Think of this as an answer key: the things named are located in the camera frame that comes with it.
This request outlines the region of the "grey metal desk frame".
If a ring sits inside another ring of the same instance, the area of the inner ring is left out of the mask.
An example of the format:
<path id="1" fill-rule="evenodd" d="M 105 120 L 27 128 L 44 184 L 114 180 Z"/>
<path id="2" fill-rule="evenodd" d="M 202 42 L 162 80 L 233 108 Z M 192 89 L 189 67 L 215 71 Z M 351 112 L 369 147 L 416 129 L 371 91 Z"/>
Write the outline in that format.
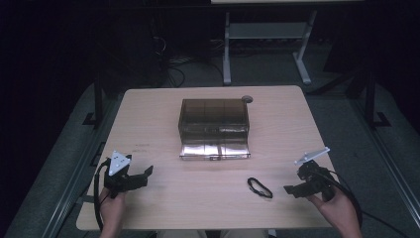
<path id="1" fill-rule="evenodd" d="M 231 47 L 239 43 L 257 44 L 266 51 L 274 51 L 285 44 L 299 43 L 292 53 L 294 65 L 305 85 L 312 83 L 305 66 L 304 54 L 314 27 L 317 11 L 311 11 L 305 22 L 235 22 L 225 14 L 224 47 L 222 59 L 223 84 L 232 84 Z"/>

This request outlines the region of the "person's right hand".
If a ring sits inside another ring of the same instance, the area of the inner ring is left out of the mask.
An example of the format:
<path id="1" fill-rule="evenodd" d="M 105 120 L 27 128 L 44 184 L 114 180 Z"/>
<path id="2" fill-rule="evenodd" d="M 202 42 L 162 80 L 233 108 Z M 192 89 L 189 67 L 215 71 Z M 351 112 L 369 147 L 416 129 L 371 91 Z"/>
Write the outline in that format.
<path id="1" fill-rule="evenodd" d="M 351 201 L 338 189 L 329 201 L 316 195 L 307 196 L 310 201 L 340 234 L 341 238 L 363 238 L 356 210 Z"/>

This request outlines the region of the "person's left hand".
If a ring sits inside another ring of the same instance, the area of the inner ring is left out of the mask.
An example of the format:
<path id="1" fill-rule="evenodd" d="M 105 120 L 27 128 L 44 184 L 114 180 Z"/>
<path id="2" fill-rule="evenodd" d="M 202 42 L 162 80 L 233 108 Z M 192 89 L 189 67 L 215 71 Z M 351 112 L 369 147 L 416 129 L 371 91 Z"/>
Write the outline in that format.
<path id="1" fill-rule="evenodd" d="M 118 238 L 123 228 L 126 208 L 126 193 L 119 193 L 115 198 L 108 197 L 109 189 L 104 187 L 100 192 L 100 214 L 103 229 L 99 238 Z"/>

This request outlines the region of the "brown transparent storage box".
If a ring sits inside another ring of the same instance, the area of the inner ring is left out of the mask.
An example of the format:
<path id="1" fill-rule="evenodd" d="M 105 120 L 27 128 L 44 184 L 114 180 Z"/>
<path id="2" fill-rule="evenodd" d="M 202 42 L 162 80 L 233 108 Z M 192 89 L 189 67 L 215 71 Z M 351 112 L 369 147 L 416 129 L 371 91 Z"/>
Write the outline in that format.
<path id="1" fill-rule="evenodd" d="M 185 161 L 249 158 L 248 104 L 245 98 L 183 99 L 178 120 L 179 156 Z"/>

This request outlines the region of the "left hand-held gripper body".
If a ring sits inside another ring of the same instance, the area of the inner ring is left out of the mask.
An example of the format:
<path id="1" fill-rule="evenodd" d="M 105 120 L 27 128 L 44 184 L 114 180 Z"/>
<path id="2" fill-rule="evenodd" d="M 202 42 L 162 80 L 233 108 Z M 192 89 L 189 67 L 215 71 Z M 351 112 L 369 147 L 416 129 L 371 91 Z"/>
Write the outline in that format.
<path id="1" fill-rule="evenodd" d="M 105 173 L 104 186 L 109 189 L 111 198 L 115 198 L 120 192 L 140 187 L 140 177 L 128 175 L 131 161 L 131 155 L 125 156 L 117 151 L 107 159 L 109 167 Z"/>

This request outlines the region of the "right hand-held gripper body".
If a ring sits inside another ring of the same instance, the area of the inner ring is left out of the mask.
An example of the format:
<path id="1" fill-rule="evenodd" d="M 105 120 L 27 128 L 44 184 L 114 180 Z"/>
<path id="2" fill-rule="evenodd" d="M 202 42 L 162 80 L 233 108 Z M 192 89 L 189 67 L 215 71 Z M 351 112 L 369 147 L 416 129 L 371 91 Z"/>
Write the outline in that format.
<path id="1" fill-rule="evenodd" d="M 325 201 L 331 200 L 335 192 L 332 189 L 332 181 L 334 180 L 326 168 L 320 167 L 315 160 L 323 155 L 327 155 L 330 149 L 324 149 L 305 153 L 303 157 L 294 162 L 299 167 L 297 171 L 298 177 L 303 180 L 303 183 L 310 185 L 312 193 L 321 192 Z"/>

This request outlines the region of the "black metal stand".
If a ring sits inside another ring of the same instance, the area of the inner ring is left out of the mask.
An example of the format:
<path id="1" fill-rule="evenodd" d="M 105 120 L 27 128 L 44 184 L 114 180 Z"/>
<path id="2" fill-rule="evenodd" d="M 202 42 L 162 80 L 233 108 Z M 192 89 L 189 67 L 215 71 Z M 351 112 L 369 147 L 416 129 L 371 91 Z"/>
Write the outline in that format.
<path id="1" fill-rule="evenodd" d="M 363 116 L 367 124 L 375 129 L 377 127 L 390 127 L 391 124 L 382 112 L 375 110 L 376 80 L 370 70 L 361 66 L 349 73 L 350 84 L 346 89 L 346 96 L 351 99 L 359 99 L 365 95 Z"/>
<path id="2" fill-rule="evenodd" d="M 83 125 L 89 125 L 94 129 L 98 129 L 104 118 L 104 100 L 106 98 L 103 80 L 100 76 L 97 76 L 93 82 L 93 93 L 94 111 L 86 114 Z"/>

